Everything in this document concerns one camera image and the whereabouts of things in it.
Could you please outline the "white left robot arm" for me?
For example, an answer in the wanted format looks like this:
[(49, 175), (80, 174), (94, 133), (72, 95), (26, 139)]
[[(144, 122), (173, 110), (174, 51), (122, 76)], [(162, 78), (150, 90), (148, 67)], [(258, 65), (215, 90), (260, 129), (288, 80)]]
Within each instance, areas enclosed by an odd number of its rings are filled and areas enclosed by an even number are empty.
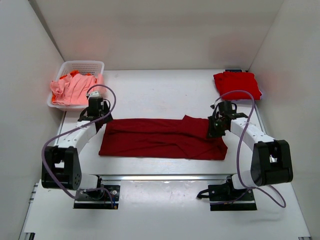
[(44, 144), (41, 150), (43, 188), (61, 189), (72, 199), (76, 196), (71, 191), (101, 189), (98, 176), (82, 174), (79, 153), (103, 125), (113, 120), (111, 110), (113, 108), (103, 97), (90, 97), (88, 107), (80, 113), (75, 129), (58, 135), (62, 139), (54, 146)]

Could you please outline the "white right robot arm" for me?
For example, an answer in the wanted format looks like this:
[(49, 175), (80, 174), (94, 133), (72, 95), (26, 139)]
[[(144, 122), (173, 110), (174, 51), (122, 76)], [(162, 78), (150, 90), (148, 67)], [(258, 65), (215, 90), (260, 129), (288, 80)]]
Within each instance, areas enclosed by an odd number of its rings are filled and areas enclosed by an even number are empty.
[[(294, 178), (290, 145), (286, 140), (276, 140), (250, 122), (250, 117), (237, 112), (237, 105), (222, 101), (212, 105), (213, 113), (208, 117), (208, 138), (219, 138), (226, 132), (239, 137), (236, 153), (237, 173), (230, 182), (236, 190), (256, 189), (290, 183)], [(240, 168), (240, 150), (245, 143), (252, 151), (250, 168)]]

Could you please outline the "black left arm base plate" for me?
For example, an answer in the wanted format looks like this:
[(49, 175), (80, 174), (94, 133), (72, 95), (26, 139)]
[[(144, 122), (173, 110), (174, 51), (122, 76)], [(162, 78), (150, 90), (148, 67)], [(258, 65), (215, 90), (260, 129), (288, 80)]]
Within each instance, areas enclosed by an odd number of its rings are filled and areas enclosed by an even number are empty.
[(101, 180), (98, 187), (106, 190), (76, 191), (76, 199), (73, 202), (74, 209), (86, 210), (117, 210), (119, 208), (121, 182), (117, 180)]

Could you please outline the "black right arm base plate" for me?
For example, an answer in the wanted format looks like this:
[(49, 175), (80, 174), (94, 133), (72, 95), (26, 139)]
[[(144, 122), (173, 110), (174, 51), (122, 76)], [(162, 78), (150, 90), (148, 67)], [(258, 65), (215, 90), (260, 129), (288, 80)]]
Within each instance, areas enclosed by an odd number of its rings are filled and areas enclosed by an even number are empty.
[(208, 188), (201, 190), (196, 198), (209, 199), (211, 212), (257, 210), (254, 193), (251, 190), (234, 189), (228, 182), (209, 184)]

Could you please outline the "dark red t-shirt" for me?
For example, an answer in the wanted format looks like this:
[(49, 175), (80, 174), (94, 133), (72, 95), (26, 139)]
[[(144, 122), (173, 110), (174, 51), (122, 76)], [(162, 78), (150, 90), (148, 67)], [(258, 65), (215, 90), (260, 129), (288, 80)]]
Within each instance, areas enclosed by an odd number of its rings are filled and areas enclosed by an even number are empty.
[(208, 119), (115, 119), (105, 129), (98, 154), (130, 158), (223, 161), (223, 139), (207, 138)]

